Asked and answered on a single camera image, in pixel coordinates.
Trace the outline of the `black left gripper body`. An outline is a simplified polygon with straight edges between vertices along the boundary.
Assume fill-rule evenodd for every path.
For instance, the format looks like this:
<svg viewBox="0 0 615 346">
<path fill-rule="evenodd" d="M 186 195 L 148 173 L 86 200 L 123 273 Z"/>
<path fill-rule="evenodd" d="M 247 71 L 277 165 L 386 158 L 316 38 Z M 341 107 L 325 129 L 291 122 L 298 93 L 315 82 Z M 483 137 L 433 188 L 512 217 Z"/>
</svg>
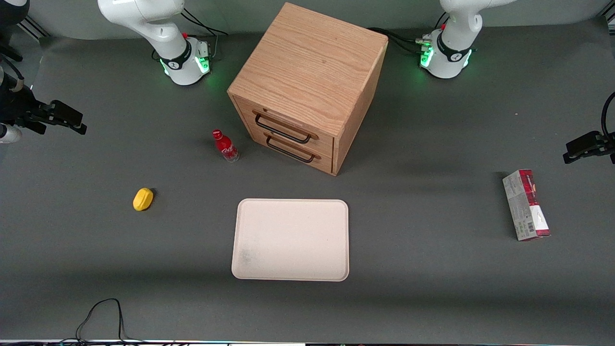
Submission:
<svg viewBox="0 0 615 346">
<path fill-rule="evenodd" d="M 615 164 L 615 134 L 613 132 L 606 135 L 598 134 L 596 140 L 596 156 L 608 155 L 612 164 Z"/>
</svg>

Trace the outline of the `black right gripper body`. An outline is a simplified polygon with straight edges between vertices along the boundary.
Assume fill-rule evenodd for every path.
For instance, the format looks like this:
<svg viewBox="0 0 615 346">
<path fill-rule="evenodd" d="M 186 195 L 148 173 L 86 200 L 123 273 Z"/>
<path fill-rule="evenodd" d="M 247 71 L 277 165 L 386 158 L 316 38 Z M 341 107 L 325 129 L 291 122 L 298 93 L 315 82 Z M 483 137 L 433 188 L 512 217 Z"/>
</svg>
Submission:
<svg viewBox="0 0 615 346">
<path fill-rule="evenodd" d="M 1 88 L 0 95 L 0 134 L 22 135 L 22 129 L 38 132 L 38 122 L 31 120 L 33 111 L 38 109 L 38 101 L 28 87 L 17 92 L 11 88 Z"/>
</svg>

